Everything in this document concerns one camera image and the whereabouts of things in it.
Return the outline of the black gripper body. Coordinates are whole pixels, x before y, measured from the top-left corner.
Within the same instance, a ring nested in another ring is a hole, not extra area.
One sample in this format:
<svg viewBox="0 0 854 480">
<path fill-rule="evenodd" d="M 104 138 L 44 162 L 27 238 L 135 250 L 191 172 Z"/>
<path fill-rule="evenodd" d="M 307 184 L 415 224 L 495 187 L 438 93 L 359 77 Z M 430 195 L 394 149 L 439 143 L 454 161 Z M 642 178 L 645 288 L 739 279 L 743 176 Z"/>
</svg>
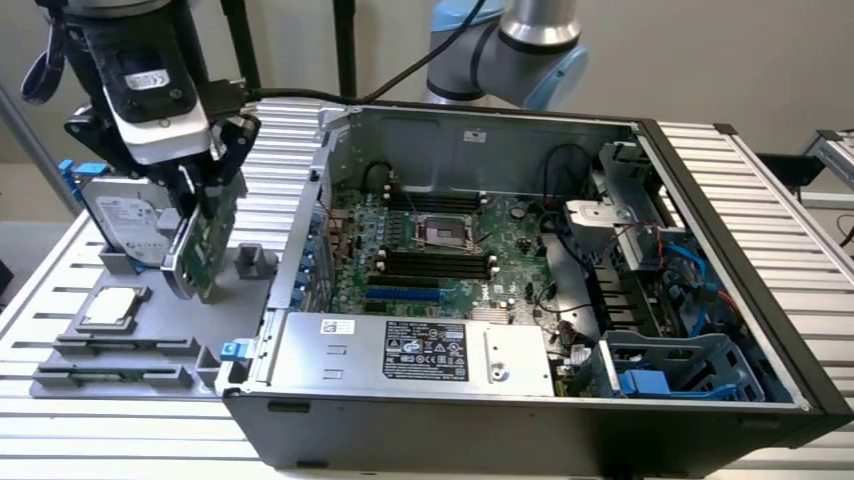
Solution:
<svg viewBox="0 0 854 480">
<path fill-rule="evenodd" d="M 187 9 L 68 9 L 64 28 L 64 59 L 144 166 L 136 177 L 179 195 L 179 163 L 208 149 L 218 156 L 218 124 L 244 114 L 243 85 L 210 76 Z"/>
</svg>

